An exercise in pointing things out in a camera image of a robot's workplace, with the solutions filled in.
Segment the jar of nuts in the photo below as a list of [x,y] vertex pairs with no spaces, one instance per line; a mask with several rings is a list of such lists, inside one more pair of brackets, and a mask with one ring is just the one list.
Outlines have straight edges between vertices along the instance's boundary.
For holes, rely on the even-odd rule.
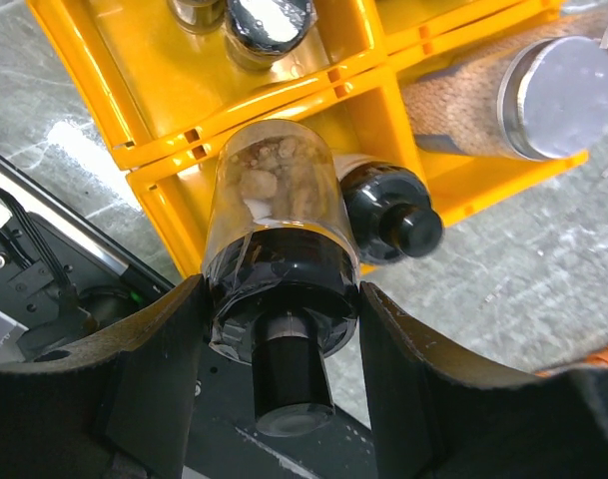
[[204,264],[233,241],[273,228],[317,231],[356,257],[328,146],[286,120],[253,123],[224,146]]
[[539,40],[427,75],[402,96],[423,150],[567,158],[608,130],[608,52],[587,37]]

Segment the black bottle cap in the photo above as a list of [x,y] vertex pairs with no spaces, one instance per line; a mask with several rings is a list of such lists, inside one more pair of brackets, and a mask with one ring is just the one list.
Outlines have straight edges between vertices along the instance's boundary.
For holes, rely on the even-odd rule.
[[424,256],[439,245],[443,224],[414,173],[372,162],[356,167],[340,184],[363,262],[391,264]]
[[443,236],[443,222],[430,207],[398,205],[381,218],[381,238],[406,256],[433,252]]
[[323,356],[304,311],[272,314],[253,350],[257,429],[269,436],[307,434],[334,415]]
[[284,54],[296,47],[312,25],[311,0],[228,0],[231,30],[256,53]]

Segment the black cylinder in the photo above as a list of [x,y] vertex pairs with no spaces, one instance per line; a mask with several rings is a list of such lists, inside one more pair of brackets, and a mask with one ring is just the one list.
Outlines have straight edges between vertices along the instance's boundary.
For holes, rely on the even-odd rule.
[[258,430],[289,437],[327,424],[334,406],[314,320],[302,310],[280,311],[258,326],[252,361]]
[[357,271],[350,254],[320,233],[256,232],[219,252],[205,274],[214,306],[211,347],[230,359],[252,362],[254,324],[276,308],[310,314],[325,356],[356,328]]
[[409,257],[431,253],[441,242],[443,223],[430,208],[398,205],[381,217],[381,239]]

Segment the brown granular contents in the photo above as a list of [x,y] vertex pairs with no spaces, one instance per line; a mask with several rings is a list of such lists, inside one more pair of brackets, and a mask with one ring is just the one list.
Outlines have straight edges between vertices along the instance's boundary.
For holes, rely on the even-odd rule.
[[503,138],[496,103],[501,81],[517,54],[490,55],[403,88],[414,134],[447,136],[470,156],[519,158]]

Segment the gray concrete floor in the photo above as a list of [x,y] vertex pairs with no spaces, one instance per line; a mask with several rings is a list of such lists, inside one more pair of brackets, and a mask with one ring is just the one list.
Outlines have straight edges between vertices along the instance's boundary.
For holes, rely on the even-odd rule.
[[[0,153],[162,274],[179,278],[20,0],[0,0]],[[368,279],[433,328],[517,368],[535,370],[605,345],[608,137],[587,165],[448,230],[432,257]],[[367,423],[358,338],[327,366],[336,402]]]

